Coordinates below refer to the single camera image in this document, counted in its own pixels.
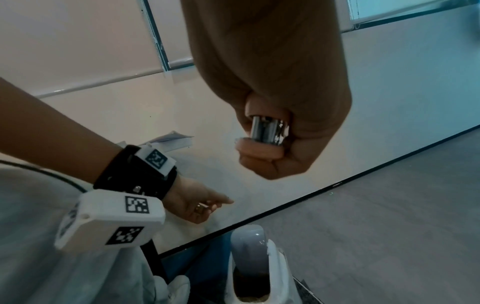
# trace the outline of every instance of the black wristband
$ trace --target black wristband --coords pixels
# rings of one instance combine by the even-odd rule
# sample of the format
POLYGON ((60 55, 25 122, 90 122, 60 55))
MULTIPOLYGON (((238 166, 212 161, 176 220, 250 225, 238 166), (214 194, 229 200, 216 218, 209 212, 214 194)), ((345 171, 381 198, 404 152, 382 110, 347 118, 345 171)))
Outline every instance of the black wristband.
POLYGON ((177 177, 174 167, 164 178, 158 171, 135 156, 140 147, 128 145, 110 162, 93 185, 104 189, 163 199, 177 177))

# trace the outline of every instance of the person's left hand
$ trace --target person's left hand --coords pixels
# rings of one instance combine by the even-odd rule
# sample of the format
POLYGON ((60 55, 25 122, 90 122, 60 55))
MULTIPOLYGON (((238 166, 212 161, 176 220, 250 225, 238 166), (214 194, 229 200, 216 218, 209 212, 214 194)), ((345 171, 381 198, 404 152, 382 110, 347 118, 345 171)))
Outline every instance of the person's left hand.
POLYGON ((189 222, 200 224, 208 220, 211 213, 234 201, 199 181, 178 175, 173 186, 163 198, 166 210, 189 222))

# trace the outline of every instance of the white shoe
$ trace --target white shoe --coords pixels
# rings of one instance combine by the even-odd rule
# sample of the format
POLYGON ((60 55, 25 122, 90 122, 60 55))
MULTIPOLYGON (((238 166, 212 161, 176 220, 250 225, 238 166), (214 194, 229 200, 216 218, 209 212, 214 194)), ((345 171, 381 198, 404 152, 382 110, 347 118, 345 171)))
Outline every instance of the white shoe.
POLYGON ((190 280, 184 275, 179 275, 167 285, 159 276, 155 279, 155 304, 187 304, 190 295, 190 280))

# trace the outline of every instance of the person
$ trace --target person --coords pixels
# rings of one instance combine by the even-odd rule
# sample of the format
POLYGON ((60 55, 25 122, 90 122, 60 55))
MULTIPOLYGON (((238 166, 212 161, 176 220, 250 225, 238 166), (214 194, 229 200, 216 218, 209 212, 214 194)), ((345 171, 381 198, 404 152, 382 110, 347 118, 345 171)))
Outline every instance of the person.
MULTIPOLYGON (((292 113, 281 160, 240 163, 267 179, 308 170, 346 118, 351 94, 334 0, 181 0, 194 63, 234 109, 258 94, 292 113)), ((95 183, 121 148, 0 79, 0 152, 95 183)), ((0 170, 4 303, 183 303, 180 278, 154 277, 139 248, 64 255, 52 246, 78 193, 38 173, 0 170)), ((232 201, 178 175, 164 207, 194 223, 232 201), (198 202, 208 207, 196 212, 198 202)))

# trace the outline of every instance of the clothing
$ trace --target clothing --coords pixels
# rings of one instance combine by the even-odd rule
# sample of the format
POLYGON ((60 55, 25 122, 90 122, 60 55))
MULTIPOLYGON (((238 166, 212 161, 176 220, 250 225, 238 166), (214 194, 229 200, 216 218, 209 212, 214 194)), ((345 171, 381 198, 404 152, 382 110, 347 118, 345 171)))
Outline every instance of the clothing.
POLYGON ((152 275, 138 247, 77 255, 54 248, 60 221, 80 194, 40 173, 0 168, 2 303, 167 302, 165 281, 152 275))

